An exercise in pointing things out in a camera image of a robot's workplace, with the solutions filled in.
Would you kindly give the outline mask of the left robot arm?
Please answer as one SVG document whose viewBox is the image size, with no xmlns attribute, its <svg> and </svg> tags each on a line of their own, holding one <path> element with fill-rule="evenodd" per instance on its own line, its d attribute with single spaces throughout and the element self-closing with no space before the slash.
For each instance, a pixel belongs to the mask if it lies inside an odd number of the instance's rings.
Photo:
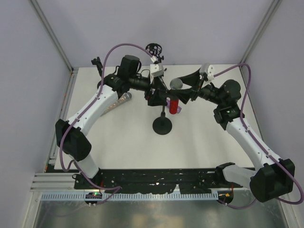
<svg viewBox="0 0 304 228">
<path fill-rule="evenodd" d="M 149 75 L 142 76 L 139 73 L 140 59 L 126 55 L 118 69 L 106 76 L 100 59 L 93 59 L 92 63 L 101 77 L 97 91 L 73 116 L 67 120 L 59 119 L 55 124 L 59 155 L 66 154 L 71 158 L 70 164 L 74 164 L 85 176 L 85 184 L 91 189 L 97 189 L 102 178 L 98 175 L 99 167 L 90 154 L 92 145 L 87 135 L 106 109 L 131 89 L 143 91 L 149 106 L 167 105 L 168 89 L 162 79 L 164 68 L 155 55 L 151 56 L 151 61 Z"/>
</svg>

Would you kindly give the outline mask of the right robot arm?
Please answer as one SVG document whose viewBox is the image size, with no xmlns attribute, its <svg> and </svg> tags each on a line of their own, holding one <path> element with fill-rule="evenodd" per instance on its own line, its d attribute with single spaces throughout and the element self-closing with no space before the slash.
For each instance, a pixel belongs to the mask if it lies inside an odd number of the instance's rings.
<svg viewBox="0 0 304 228">
<path fill-rule="evenodd" d="M 282 198 L 299 186 L 295 180 L 295 165 L 290 159 L 282 159 L 255 133 L 244 115 L 244 105 L 238 105 L 241 94 L 240 84 L 229 79 L 221 87 L 212 84 L 216 77 L 213 69 L 199 69 L 196 72 L 171 80 L 170 88 L 186 104 L 200 97 L 217 105 L 214 109 L 216 122 L 229 133 L 245 151 L 255 170 L 241 168 L 230 162 L 217 167 L 215 182 L 220 187 L 236 183 L 250 189 L 255 199 L 266 202 Z"/>
</svg>

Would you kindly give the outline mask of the black tripod shock-mount stand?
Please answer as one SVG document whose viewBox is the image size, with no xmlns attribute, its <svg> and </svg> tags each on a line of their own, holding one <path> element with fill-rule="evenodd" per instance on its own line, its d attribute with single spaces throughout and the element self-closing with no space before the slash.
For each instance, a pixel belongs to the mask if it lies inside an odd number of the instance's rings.
<svg viewBox="0 0 304 228">
<path fill-rule="evenodd" d="M 162 55 L 162 47 L 157 43 L 150 43 L 145 48 L 152 56 L 156 56 L 158 61 L 162 63 L 164 56 Z"/>
</svg>

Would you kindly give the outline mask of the round-base mic stand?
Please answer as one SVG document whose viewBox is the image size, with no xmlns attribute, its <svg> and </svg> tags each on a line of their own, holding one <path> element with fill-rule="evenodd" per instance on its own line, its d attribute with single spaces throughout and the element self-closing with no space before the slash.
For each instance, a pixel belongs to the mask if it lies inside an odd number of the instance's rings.
<svg viewBox="0 0 304 228">
<path fill-rule="evenodd" d="M 158 135 L 167 135 L 168 133 L 171 132 L 173 125 L 171 120 L 166 116 L 165 108 L 169 109 L 170 99 L 175 97 L 176 94 L 172 92 L 165 93 L 165 92 L 161 92 L 160 90 L 156 90 L 156 91 L 159 91 L 162 96 L 167 98 L 167 105 L 162 106 L 161 114 L 153 121 L 152 128 L 154 132 L 157 133 Z"/>
<path fill-rule="evenodd" d="M 92 63 L 93 66 L 95 66 L 97 68 L 97 71 L 98 71 L 98 74 L 99 74 L 99 77 L 100 77 L 100 81 L 97 83 L 97 89 L 100 89 L 101 86 L 104 85 L 103 79 L 102 79 L 102 73 L 104 72 L 103 64 L 101 62 L 100 57 L 96 57 L 96 58 L 92 59 L 91 63 Z"/>
</svg>

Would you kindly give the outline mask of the silver glitter microphone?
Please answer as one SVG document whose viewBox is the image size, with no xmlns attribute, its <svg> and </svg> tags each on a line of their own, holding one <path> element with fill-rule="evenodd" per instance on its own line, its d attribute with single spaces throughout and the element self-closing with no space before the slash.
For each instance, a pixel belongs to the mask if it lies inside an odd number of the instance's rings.
<svg viewBox="0 0 304 228">
<path fill-rule="evenodd" d="M 124 93 L 115 103 L 110 105 L 102 114 L 101 116 L 107 114 L 108 112 L 112 111 L 113 109 L 117 108 L 118 106 L 130 101 L 132 98 L 132 94 L 130 92 Z"/>
</svg>

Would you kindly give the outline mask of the red glitter microphone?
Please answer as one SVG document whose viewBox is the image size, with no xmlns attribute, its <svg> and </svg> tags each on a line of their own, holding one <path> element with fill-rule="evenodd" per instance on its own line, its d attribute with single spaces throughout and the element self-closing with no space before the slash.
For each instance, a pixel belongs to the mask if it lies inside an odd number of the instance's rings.
<svg viewBox="0 0 304 228">
<path fill-rule="evenodd" d="M 180 90 L 183 87 L 183 83 L 179 78 L 174 78 L 170 82 L 170 88 L 171 90 Z M 177 114 L 177 109 L 179 106 L 179 99 L 178 97 L 173 97 L 170 99 L 169 104 L 169 113 L 170 114 Z"/>
</svg>

